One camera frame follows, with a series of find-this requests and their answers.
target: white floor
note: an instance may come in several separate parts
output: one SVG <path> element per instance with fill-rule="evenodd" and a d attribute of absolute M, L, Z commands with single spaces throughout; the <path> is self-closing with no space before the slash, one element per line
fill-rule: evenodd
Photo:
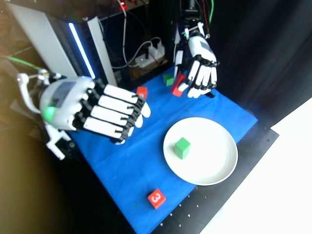
<path fill-rule="evenodd" d="M 280 137 L 201 234 L 312 234 L 312 99 L 272 129 Z"/>

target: number 3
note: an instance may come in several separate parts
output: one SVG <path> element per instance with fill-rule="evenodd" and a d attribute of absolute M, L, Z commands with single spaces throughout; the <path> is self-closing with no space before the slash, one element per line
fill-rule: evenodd
<path fill-rule="evenodd" d="M 152 202 L 153 203 L 156 203 L 156 202 L 158 202 L 161 199 L 161 196 L 160 196 L 159 193 L 156 193 L 155 195 L 156 196 L 152 196 Z"/>

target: green block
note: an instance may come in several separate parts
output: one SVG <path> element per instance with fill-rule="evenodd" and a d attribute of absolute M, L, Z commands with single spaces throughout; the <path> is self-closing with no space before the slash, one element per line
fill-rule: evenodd
<path fill-rule="evenodd" d="M 165 74 L 162 76 L 162 80 L 164 81 L 166 86 L 172 85 L 174 83 L 174 77 L 171 74 Z"/>
<path fill-rule="evenodd" d="M 175 154 L 180 159 L 185 159 L 189 154 L 191 144 L 183 137 L 175 144 Z"/>

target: blue mat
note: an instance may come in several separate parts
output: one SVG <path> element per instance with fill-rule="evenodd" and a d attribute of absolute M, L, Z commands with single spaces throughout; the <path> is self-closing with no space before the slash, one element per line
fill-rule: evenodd
<path fill-rule="evenodd" d="M 257 122 L 241 107 L 214 91 L 215 98 L 173 96 L 162 76 L 145 84 L 152 115 L 124 145 L 81 131 L 71 133 L 83 155 L 136 233 L 150 233 L 194 189 L 168 167 L 162 144 L 169 128 L 188 117 L 204 117 L 225 127 L 237 142 Z M 147 196 L 159 188 L 167 198 L 157 210 Z"/>

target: green light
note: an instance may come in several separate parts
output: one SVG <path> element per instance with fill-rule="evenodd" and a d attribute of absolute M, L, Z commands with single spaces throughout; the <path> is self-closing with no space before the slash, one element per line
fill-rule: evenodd
<path fill-rule="evenodd" d="M 47 109 L 45 109 L 45 112 L 44 112 L 44 119 L 46 121 L 51 121 L 52 118 L 53 118 L 53 115 L 54 115 L 54 112 L 55 112 L 55 107 L 53 106 L 49 106 Z"/>

